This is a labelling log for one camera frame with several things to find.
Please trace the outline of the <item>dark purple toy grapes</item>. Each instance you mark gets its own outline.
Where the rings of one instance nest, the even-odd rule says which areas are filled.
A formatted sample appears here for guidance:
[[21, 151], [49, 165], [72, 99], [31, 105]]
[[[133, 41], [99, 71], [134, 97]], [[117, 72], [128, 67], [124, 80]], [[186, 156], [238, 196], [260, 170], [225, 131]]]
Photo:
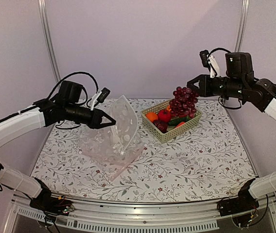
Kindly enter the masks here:
[[198, 102], [198, 93], [189, 87], [178, 86], [172, 94], [173, 99], [169, 102], [171, 115], [173, 117], [194, 118], [197, 112], [195, 104]]

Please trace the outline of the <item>clear white-dotted zip bag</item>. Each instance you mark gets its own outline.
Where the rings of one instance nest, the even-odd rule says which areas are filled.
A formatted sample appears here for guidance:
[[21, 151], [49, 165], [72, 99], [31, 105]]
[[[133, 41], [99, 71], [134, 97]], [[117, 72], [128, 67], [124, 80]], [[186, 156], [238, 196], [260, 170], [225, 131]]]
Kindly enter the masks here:
[[99, 130], [83, 130], [78, 137], [80, 148], [101, 156], [123, 156], [137, 132], [138, 117], [128, 99], [122, 95], [110, 107], [113, 126]]

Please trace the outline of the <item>clear pink-zipper zip bag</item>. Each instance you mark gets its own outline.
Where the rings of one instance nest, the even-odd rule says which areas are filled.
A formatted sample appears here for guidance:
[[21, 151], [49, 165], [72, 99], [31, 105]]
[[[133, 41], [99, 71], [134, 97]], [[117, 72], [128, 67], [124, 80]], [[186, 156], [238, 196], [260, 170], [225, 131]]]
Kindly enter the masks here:
[[88, 156], [98, 168], [105, 170], [110, 181], [114, 181], [138, 158], [144, 149], [144, 143], [131, 143], [124, 152], [106, 144], [80, 143], [82, 154]]

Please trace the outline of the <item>red toy pepper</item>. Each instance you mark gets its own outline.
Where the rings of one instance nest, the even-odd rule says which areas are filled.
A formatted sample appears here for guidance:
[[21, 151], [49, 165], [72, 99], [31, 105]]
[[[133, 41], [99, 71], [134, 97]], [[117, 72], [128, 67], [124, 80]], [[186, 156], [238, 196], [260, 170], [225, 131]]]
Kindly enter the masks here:
[[166, 123], [168, 123], [172, 118], [170, 111], [168, 111], [167, 109], [160, 110], [157, 116], [159, 120]]

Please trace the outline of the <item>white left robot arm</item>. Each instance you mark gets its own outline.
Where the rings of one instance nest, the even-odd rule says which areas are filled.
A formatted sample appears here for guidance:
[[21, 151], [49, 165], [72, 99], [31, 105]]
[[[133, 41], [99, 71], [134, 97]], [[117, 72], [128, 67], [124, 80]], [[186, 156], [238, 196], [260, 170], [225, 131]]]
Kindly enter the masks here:
[[[89, 107], [79, 102], [81, 92], [86, 89], [78, 83], [65, 81], [52, 98], [34, 102], [31, 106], [0, 120], [0, 148], [7, 143], [31, 132], [48, 127], [60, 121], [72, 121], [85, 124], [91, 129], [102, 129], [113, 126], [116, 121], [104, 111], [97, 109], [110, 94], [110, 90], [103, 88], [91, 99]], [[0, 163], [0, 184], [13, 190], [22, 192], [30, 198], [36, 198], [36, 203], [45, 211], [55, 206], [50, 190], [43, 182], [26, 176], [25, 174], [5, 167]]]

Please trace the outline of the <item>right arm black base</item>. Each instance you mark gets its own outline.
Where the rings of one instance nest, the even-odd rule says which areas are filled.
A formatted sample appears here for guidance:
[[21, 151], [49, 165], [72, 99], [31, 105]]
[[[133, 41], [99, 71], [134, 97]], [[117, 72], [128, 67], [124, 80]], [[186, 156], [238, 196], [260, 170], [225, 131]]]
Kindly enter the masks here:
[[233, 215], [245, 211], [256, 210], [259, 203], [249, 193], [249, 188], [255, 178], [248, 180], [238, 191], [235, 198], [223, 198], [217, 203], [217, 210], [220, 216]]

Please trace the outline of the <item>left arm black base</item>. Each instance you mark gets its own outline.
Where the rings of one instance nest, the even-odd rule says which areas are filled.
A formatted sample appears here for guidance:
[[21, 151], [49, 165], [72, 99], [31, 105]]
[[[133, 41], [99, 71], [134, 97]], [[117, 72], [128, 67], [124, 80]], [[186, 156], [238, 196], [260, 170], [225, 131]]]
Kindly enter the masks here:
[[54, 216], [68, 216], [70, 212], [74, 211], [73, 202], [66, 199], [65, 195], [52, 197], [51, 190], [38, 178], [35, 180], [40, 184], [42, 190], [36, 198], [30, 198], [30, 207]]

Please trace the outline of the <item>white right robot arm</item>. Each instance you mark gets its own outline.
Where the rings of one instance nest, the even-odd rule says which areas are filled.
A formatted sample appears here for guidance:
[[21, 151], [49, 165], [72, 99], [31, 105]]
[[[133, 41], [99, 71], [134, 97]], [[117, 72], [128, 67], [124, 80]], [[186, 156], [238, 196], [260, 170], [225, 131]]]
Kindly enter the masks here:
[[[226, 50], [226, 75], [223, 77], [212, 52], [203, 50], [199, 55], [209, 74], [201, 74], [188, 81], [187, 87], [201, 97], [236, 98], [241, 105], [249, 102], [276, 122], [276, 84], [269, 79], [255, 78], [249, 53]], [[276, 171], [248, 180], [238, 191], [234, 208], [243, 212], [252, 205], [253, 200], [272, 192], [276, 192]]]

